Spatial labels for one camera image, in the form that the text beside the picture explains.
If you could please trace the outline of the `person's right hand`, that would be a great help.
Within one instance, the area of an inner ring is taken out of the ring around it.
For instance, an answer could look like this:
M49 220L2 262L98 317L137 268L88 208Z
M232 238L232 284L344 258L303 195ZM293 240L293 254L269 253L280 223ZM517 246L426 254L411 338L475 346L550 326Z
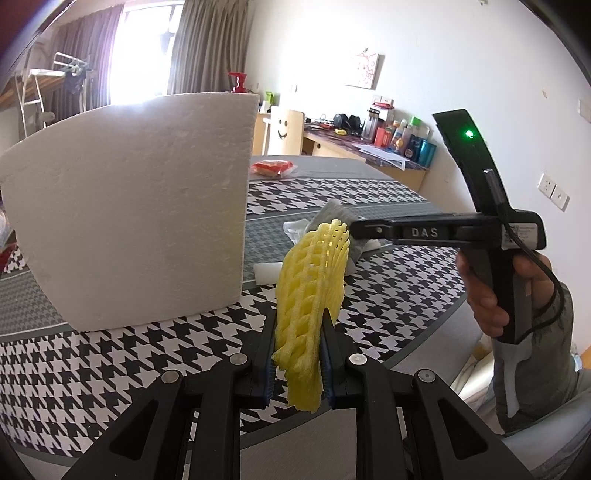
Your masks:
M531 282L533 308L542 309L554 295L555 286L551 279L525 255L516 255L513 262L515 272ZM457 254L456 265L464 281L467 302L482 332L493 338L501 336L504 327L509 323L509 315L497 305L493 290L474 274L462 252Z

